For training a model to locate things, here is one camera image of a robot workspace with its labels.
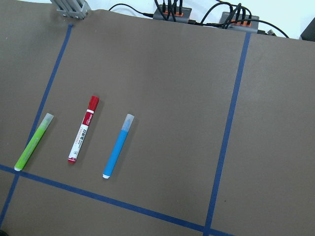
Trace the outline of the blue highlighter pen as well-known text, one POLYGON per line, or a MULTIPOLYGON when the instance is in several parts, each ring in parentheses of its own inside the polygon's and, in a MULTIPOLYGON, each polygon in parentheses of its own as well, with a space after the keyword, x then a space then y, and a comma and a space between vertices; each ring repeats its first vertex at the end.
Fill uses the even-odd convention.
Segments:
POLYGON ((109 179, 113 173, 113 170, 115 168, 116 162, 119 158, 120 152, 123 148, 123 145, 125 143, 125 140, 127 138, 127 135, 129 133, 130 127, 132 125, 132 122, 134 120, 134 115, 127 114, 123 125, 121 127, 121 130, 119 132, 119 135, 117 137, 117 140, 115 142, 115 145, 113 147, 113 150, 111 152, 111 155, 108 159, 108 162, 104 168, 104 171, 102 173, 102 177, 104 179, 109 179))

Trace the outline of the white marker red cap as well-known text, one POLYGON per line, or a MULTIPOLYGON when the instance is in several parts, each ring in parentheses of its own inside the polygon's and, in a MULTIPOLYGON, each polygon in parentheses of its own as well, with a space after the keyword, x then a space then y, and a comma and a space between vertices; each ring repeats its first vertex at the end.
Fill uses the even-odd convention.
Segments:
POLYGON ((69 153, 69 156, 67 158, 67 161, 69 163, 75 163, 78 157, 78 154, 80 152, 81 146, 84 142, 85 136, 87 134, 87 131, 89 129, 90 123, 93 119, 95 110, 98 106, 99 98, 97 96, 91 96, 88 108, 86 110, 86 113, 83 117, 83 120, 81 122, 80 128, 78 130, 78 133, 76 135, 76 138, 74 140, 73 146, 71 148, 71 151, 69 153))

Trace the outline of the green highlighter pen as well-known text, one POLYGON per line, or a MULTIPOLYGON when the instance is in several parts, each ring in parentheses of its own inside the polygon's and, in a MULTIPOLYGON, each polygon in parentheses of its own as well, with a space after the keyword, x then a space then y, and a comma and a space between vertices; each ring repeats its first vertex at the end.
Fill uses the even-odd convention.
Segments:
POLYGON ((53 118, 54 116, 50 113, 47 113, 45 115, 44 119, 40 123, 39 127, 36 129, 34 135, 30 139, 29 143, 27 144, 21 156, 19 157, 18 161, 16 162, 14 166, 15 171, 19 172, 23 170, 23 168, 25 167, 26 163, 28 162, 30 156, 32 155, 33 151, 35 150, 36 146, 38 145, 39 141, 41 140, 42 136, 44 135, 45 131, 47 130, 53 118))

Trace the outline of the brown paper table mat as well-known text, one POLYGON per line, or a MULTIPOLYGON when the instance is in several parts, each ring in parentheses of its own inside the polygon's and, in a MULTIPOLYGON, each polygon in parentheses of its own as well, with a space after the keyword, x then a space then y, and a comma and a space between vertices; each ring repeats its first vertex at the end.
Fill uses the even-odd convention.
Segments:
POLYGON ((76 21, 50 4, 1 1, 0 227, 11 236, 314 235, 314 43, 102 10, 76 21))

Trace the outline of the orange black usb hub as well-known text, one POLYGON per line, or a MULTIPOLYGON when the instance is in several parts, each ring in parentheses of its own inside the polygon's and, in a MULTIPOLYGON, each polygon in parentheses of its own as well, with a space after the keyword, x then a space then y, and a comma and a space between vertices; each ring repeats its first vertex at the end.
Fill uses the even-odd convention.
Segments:
POLYGON ((242 6, 232 4, 227 12, 223 12, 219 21, 219 28, 249 33, 258 33, 259 17, 242 6))
POLYGON ((167 3, 163 1, 162 4, 159 4, 157 0, 154 2, 157 9, 153 14, 153 19, 185 24, 189 22, 192 9, 183 7, 182 0, 168 0, 167 3))

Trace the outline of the black box with label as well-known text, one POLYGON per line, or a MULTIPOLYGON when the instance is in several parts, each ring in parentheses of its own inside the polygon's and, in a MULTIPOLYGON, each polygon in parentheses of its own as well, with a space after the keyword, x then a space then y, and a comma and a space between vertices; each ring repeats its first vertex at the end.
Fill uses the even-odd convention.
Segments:
POLYGON ((315 42, 315 18, 309 23, 300 35, 301 40, 315 42))

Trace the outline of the aluminium frame post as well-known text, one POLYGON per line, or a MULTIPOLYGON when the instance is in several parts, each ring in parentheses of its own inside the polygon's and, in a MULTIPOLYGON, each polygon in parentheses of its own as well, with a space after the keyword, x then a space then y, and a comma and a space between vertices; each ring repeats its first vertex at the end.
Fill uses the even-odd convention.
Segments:
POLYGON ((64 17, 85 19, 91 10, 85 0, 50 0, 57 11, 64 17))

